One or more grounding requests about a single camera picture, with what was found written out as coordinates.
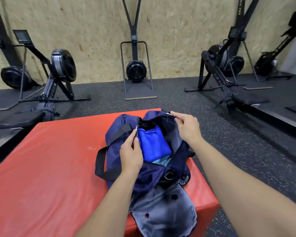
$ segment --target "person's right hand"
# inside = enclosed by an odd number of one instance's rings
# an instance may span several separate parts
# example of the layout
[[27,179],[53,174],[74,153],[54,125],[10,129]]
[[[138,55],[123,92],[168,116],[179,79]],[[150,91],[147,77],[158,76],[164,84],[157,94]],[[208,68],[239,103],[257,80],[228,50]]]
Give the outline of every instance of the person's right hand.
[[199,122],[196,117],[174,111],[171,111],[170,114],[176,117],[175,121],[178,124],[180,136],[190,146],[194,142],[202,140]]

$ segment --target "osb board wall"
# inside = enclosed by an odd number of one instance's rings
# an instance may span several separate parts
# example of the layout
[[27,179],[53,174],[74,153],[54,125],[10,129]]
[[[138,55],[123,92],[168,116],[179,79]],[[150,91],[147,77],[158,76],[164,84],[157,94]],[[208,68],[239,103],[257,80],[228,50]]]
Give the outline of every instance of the osb board wall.
[[[126,0],[132,19],[137,1]],[[237,2],[142,0],[138,38],[148,44],[153,78],[198,75],[201,52],[227,37]],[[293,11],[296,0],[260,0],[246,29],[254,62],[261,51],[271,51],[280,43]],[[50,56],[56,48],[69,50],[77,66],[75,83],[122,80],[120,43],[130,40],[122,0],[0,0],[0,12],[12,38],[12,29],[27,29],[44,55]],[[250,72],[243,47],[239,55],[246,61],[243,73]],[[27,59],[31,76],[41,83],[45,77],[39,61],[31,53]],[[142,46],[139,59],[147,65]],[[125,46],[125,66],[130,60],[131,47]],[[0,52],[0,69],[7,65]],[[0,88],[7,88],[1,79]]]

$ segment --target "red padded mat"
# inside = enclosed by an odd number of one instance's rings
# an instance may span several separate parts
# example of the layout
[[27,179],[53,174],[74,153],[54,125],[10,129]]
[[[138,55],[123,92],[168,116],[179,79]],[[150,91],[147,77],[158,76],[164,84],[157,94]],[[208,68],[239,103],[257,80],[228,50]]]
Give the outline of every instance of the red padded mat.
[[[127,114],[143,117],[146,112]],[[76,233],[107,192],[105,181],[94,174],[95,159],[98,150],[105,146],[106,131],[121,114],[39,123],[26,136],[0,164],[0,236]],[[198,175],[201,180],[193,181],[192,177],[189,183],[191,193],[199,196],[197,205],[203,209],[211,206],[215,211],[217,200]],[[129,216],[126,232],[135,229]]]

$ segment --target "speckled black floor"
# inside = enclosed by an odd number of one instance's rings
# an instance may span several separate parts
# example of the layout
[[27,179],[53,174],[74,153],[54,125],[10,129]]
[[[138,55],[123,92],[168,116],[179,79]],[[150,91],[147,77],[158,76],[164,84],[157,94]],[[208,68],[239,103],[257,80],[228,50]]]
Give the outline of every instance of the speckled black floor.
[[[260,179],[296,203],[296,140],[242,113],[229,116],[216,108],[219,96],[212,93],[184,93],[195,78],[157,79],[155,99],[124,100],[122,82],[74,85],[76,96],[91,94],[92,101],[58,103],[60,118],[76,118],[105,113],[165,108],[196,116],[204,138],[236,166]],[[0,119],[14,110],[0,113]],[[0,138],[6,131],[0,131]],[[202,171],[197,159],[194,159]],[[207,230],[207,236],[236,236],[221,210]]]

